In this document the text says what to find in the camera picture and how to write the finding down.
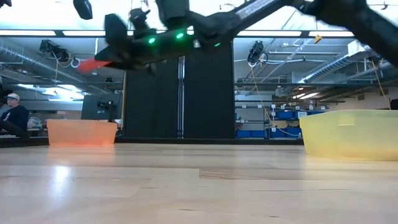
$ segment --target wooden table surface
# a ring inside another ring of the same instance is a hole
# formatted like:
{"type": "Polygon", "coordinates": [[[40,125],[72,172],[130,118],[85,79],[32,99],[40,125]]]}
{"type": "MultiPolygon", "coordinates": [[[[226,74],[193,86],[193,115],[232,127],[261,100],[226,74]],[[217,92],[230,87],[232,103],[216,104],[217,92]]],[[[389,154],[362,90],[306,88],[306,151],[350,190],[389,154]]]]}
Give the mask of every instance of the wooden table surface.
{"type": "Polygon", "coordinates": [[[302,146],[0,149],[0,223],[398,223],[398,162],[302,146]]]}

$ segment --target white cap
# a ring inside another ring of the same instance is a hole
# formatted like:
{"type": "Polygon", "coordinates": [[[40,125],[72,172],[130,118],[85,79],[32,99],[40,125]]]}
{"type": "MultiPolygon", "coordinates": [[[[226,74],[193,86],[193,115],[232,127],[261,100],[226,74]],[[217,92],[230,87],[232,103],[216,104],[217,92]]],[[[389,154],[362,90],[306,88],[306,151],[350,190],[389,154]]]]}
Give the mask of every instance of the white cap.
{"type": "Polygon", "coordinates": [[[8,94],[7,98],[12,98],[12,99],[19,101],[19,96],[15,93],[8,94]]]}

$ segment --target yellow translucent bin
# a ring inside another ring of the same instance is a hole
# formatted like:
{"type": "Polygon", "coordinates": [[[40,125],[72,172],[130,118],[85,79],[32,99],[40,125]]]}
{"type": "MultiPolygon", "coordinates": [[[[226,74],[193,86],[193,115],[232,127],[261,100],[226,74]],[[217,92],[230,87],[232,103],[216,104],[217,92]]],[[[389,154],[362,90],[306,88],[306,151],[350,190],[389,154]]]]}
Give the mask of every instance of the yellow translucent bin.
{"type": "Polygon", "coordinates": [[[343,110],[300,118],[309,155],[398,161],[398,111],[343,110]]]}

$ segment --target metal column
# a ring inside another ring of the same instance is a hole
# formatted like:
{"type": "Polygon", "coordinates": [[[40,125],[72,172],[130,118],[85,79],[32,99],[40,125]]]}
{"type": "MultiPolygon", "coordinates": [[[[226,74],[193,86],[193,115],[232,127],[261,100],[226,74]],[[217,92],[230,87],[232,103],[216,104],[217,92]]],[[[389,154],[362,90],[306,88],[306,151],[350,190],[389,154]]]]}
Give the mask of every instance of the metal column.
{"type": "Polygon", "coordinates": [[[184,78],[185,78],[185,56],[178,58],[178,114],[177,114],[177,137],[184,138],[184,78]]]}

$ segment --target ceiling duct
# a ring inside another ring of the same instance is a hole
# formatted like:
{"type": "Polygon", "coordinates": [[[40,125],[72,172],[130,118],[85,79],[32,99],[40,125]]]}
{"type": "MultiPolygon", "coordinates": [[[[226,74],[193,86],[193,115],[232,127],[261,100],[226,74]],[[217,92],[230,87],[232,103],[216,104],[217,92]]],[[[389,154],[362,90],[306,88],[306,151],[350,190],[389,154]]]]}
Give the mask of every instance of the ceiling duct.
{"type": "Polygon", "coordinates": [[[369,46],[363,46],[359,41],[354,40],[348,44],[348,54],[334,60],[332,62],[328,62],[326,65],[321,66],[313,72],[310,72],[303,79],[299,81],[299,83],[311,83],[315,80],[324,77],[328,74],[331,74],[335,71],[338,71],[345,66],[354,63],[358,60],[363,60],[364,58],[375,56],[376,53],[373,52],[369,46]]]}
{"type": "MultiPolygon", "coordinates": [[[[42,58],[30,50],[24,49],[9,40],[5,40],[4,38],[0,39],[0,58],[13,64],[20,62],[21,65],[31,68],[34,72],[41,75],[55,74],[57,71],[57,65],[55,62],[42,58]]],[[[80,77],[80,74],[67,68],[58,67],[58,75],[65,77],[66,79],[79,82],[82,85],[87,82],[83,77],[80,77]]],[[[93,85],[89,85],[89,89],[86,91],[100,91],[102,93],[108,93],[108,91],[93,85]]]]}

